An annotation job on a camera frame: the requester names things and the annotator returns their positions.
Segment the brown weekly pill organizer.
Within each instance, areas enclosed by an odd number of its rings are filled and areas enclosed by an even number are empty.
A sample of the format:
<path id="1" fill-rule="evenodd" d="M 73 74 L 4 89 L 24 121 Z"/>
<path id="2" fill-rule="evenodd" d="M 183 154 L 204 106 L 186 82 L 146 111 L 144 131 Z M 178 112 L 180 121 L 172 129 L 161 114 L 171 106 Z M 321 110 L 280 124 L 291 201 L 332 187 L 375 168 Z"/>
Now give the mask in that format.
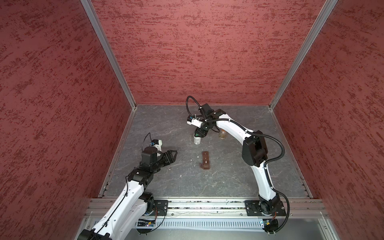
<path id="1" fill-rule="evenodd" d="M 208 151 L 203 151 L 202 152 L 202 163 L 201 163 L 201 168 L 203 170 L 209 170 L 211 168 L 210 165 L 210 156 Z"/>

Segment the white pill bottle green cap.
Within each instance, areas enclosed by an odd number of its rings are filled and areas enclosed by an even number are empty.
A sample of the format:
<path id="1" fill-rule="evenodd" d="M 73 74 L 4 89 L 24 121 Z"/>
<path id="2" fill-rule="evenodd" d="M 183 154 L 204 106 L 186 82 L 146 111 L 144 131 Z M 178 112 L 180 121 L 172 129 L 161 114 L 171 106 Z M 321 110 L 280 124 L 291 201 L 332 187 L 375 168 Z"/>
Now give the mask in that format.
<path id="1" fill-rule="evenodd" d="M 199 145 L 201 143 L 201 140 L 202 140 L 201 137 L 194 136 L 194 144 L 195 145 Z"/>

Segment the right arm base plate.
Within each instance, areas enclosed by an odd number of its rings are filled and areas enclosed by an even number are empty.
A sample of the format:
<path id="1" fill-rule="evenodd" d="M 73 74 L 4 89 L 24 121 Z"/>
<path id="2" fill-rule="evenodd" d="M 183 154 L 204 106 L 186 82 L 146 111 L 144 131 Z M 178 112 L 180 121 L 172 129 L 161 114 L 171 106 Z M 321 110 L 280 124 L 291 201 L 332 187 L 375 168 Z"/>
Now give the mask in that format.
<path id="1" fill-rule="evenodd" d="M 245 210 L 247 216 L 257 217 L 284 217 L 286 210 L 282 201 L 251 201 L 247 200 L 245 203 Z"/>

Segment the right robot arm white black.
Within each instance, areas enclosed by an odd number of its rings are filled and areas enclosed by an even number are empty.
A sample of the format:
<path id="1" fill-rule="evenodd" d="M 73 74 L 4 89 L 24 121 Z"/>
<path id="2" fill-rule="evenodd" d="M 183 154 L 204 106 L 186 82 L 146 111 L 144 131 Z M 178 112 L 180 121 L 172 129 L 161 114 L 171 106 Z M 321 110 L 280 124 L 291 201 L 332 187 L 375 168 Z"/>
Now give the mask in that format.
<path id="1" fill-rule="evenodd" d="M 242 144 L 242 159 L 249 165 L 254 173 L 259 190 L 260 210 L 270 216 L 277 210 L 277 205 L 281 202 L 280 196 L 274 189 L 269 174 L 268 148 L 265 138 L 279 142 L 271 136 L 263 134 L 261 131 L 252 131 L 235 120 L 230 118 L 222 110 L 211 111 L 204 119 L 203 117 L 188 116 L 187 123 L 197 127 L 195 130 L 196 138 L 204 138 L 209 130 L 217 127 L 226 131 Z"/>

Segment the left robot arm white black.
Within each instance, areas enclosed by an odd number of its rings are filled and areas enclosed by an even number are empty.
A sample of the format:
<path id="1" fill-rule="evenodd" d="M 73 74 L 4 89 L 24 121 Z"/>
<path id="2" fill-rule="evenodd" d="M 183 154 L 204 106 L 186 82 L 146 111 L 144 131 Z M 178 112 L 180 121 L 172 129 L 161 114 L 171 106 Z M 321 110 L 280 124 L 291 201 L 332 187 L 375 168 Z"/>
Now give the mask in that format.
<path id="1" fill-rule="evenodd" d="M 154 174 L 176 161 L 178 151 L 161 151 L 161 145 L 146 147 L 137 168 L 126 176 L 126 185 L 107 213 L 78 240 L 124 240 L 138 220 L 155 210 L 153 194 L 146 188 Z"/>

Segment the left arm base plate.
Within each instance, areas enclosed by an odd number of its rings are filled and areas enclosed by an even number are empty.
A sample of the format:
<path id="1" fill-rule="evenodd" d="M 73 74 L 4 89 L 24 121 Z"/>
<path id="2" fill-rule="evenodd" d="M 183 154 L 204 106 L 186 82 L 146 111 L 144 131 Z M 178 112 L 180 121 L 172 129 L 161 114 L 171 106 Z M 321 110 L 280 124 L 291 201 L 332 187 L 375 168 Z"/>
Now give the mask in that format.
<path id="1" fill-rule="evenodd" d="M 168 211 L 168 200 L 151 200 L 147 204 L 147 210 L 144 216 L 166 216 Z"/>

